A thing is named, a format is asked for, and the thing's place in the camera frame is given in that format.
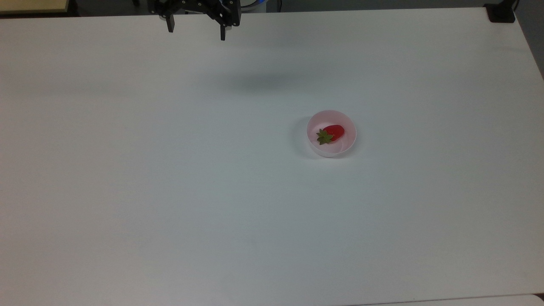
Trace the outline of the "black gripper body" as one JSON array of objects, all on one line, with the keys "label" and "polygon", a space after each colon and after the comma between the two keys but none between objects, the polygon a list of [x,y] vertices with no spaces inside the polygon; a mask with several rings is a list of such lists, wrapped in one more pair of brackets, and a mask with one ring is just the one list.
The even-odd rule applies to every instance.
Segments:
[{"label": "black gripper body", "polygon": [[148,0],[148,11],[161,16],[175,15],[179,10],[207,15],[219,25],[239,26],[241,4],[238,0]]}]

